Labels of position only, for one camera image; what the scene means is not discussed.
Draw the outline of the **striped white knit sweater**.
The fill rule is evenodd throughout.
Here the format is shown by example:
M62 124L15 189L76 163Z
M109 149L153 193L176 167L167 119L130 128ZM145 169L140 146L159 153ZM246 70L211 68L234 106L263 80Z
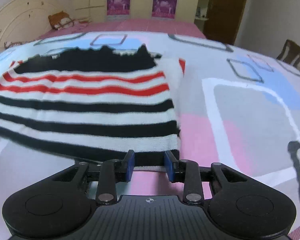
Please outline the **striped white knit sweater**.
M178 94L185 61L146 46L36 55L0 75L0 137L95 161L135 152L136 166L180 156Z

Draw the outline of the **patterned light blue quilt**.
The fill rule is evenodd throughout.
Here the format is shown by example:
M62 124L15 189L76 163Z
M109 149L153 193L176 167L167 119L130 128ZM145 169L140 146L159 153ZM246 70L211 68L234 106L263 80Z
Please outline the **patterned light blue quilt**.
M38 151L0 137L0 239L300 239L300 72L207 39L133 31L55 36L0 53L103 46L185 61L180 177L121 159Z

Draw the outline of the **pink bed sheet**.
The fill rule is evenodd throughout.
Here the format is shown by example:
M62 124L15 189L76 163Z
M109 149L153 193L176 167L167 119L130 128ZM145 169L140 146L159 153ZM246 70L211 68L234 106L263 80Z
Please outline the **pink bed sheet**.
M43 39L76 33L88 33L92 31L141 31L205 38L205 35L193 23L151 19L130 19L102 23L77 23L73 27L48 31L38 38Z

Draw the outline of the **orange cartoon pillow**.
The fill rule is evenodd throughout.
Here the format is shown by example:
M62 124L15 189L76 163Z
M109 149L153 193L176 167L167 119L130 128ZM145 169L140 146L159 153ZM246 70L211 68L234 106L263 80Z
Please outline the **orange cartoon pillow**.
M48 16L49 23L53 30L73 27L75 22L70 18L70 15L64 11Z

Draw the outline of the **dark wooden chair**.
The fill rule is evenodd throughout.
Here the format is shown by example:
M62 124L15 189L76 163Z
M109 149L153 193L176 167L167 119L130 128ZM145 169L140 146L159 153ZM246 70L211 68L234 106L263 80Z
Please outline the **dark wooden chair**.
M300 63L300 46L294 41L287 39L276 59L297 68Z

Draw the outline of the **cream wardrobe with posters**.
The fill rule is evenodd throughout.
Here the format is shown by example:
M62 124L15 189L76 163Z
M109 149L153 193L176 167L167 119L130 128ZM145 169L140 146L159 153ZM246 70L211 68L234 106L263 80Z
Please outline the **cream wardrobe with posters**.
M93 22L134 18L193 23L207 20L209 0L73 0L75 18Z

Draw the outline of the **dark brown wooden door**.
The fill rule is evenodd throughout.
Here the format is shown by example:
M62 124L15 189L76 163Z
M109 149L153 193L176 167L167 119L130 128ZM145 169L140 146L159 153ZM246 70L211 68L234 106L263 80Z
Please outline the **dark brown wooden door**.
M209 0L203 33L209 40L234 44L247 0Z

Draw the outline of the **cream wooden headboard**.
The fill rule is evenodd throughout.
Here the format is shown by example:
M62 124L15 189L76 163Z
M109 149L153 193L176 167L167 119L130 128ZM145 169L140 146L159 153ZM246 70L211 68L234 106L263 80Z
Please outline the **cream wooden headboard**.
M57 0L12 0L0 9L0 53L7 42L33 41L51 30L49 15L65 10Z

